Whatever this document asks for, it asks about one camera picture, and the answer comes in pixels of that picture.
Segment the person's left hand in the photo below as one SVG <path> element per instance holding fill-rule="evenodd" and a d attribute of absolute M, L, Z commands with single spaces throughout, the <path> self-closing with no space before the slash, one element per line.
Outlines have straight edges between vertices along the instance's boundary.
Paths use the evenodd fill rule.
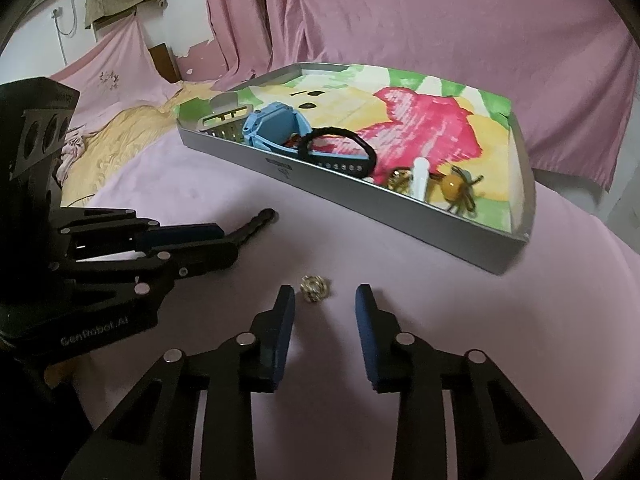
<path fill-rule="evenodd" d="M 79 366 L 79 359 L 73 358 L 48 366 L 43 373 L 44 383 L 50 388 L 58 388 L 65 379 L 73 377 Z"/>

